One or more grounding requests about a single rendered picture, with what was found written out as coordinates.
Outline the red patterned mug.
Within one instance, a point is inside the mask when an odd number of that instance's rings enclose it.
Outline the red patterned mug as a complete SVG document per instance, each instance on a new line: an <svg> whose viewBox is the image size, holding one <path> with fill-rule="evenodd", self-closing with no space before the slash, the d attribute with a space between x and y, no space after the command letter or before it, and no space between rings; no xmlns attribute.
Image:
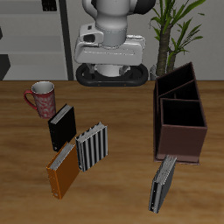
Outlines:
<svg viewBox="0 0 224 224"><path fill-rule="evenodd" d="M35 103L31 103L26 95L33 96ZM24 91L26 103L38 112L40 118L50 119L56 114L54 85L50 81L39 81Z"/></svg>

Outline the green pot plant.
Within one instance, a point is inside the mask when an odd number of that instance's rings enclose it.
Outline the green pot plant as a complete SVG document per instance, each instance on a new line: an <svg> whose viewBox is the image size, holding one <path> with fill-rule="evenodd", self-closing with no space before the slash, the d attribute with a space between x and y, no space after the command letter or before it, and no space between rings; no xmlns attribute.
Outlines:
<svg viewBox="0 0 224 224"><path fill-rule="evenodd" d="M150 20L150 26L152 21L158 25L158 28L154 27L157 34L155 39L159 42L156 77L173 71L176 56L179 53L187 53L186 46L194 40L202 39L202 36L197 36L200 31L200 24L187 33L192 19L190 18L182 24L179 21L205 1L195 0L190 3L190 0L186 0L178 9L176 7L177 0L158 0L159 10L153 8L156 16Z"/></svg>

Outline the black binders on shelf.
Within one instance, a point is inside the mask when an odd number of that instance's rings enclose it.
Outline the black binders on shelf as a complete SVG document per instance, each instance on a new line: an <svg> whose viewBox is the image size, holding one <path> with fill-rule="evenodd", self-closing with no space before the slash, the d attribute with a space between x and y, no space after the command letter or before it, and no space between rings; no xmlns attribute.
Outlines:
<svg viewBox="0 0 224 224"><path fill-rule="evenodd" d="M56 0L41 0L43 11L56 11Z"/></svg>

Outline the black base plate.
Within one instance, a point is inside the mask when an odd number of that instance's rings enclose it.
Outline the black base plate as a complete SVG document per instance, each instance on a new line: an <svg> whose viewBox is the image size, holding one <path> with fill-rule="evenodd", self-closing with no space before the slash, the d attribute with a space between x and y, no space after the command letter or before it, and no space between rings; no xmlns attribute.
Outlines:
<svg viewBox="0 0 224 224"><path fill-rule="evenodd" d="M76 70L77 81L87 87L138 87L142 86L148 77L148 69L143 64L131 66L124 75L117 77L103 76L97 71L90 73L86 63L81 64Z"/></svg>

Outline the grey shelf unit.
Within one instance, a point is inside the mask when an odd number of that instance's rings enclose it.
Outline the grey shelf unit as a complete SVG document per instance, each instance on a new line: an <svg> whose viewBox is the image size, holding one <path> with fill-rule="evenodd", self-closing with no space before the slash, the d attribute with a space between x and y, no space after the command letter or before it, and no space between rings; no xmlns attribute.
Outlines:
<svg viewBox="0 0 224 224"><path fill-rule="evenodd" d="M43 11L41 0L0 0L0 81L74 78L67 0Z"/></svg>

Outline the orange book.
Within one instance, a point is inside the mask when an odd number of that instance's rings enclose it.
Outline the orange book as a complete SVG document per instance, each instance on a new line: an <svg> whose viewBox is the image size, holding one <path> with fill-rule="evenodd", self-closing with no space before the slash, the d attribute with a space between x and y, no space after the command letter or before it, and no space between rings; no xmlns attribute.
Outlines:
<svg viewBox="0 0 224 224"><path fill-rule="evenodd" d="M61 200L79 174L76 146L65 143L46 167L52 196Z"/></svg>

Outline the dark brown desk caddy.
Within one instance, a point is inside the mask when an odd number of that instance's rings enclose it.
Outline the dark brown desk caddy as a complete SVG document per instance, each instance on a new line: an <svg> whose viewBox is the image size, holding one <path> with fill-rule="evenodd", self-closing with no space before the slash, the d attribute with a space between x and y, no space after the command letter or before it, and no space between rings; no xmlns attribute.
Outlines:
<svg viewBox="0 0 224 224"><path fill-rule="evenodd" d="M165 155L180 164L197 165L207 134L193 64L185 64L156 79L153 91L154 160Z"/></svg>

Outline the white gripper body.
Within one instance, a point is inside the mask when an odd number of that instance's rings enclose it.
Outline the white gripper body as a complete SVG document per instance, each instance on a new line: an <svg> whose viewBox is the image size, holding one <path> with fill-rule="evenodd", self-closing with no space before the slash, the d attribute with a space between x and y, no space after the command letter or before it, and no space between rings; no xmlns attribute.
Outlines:
<svg viewBox="0 0 224 224"><path fill-rule="evenodd" d="M142 63L145 38L128 35L118 48L76 40L74 60L77 63L138 66Z"/></svg>

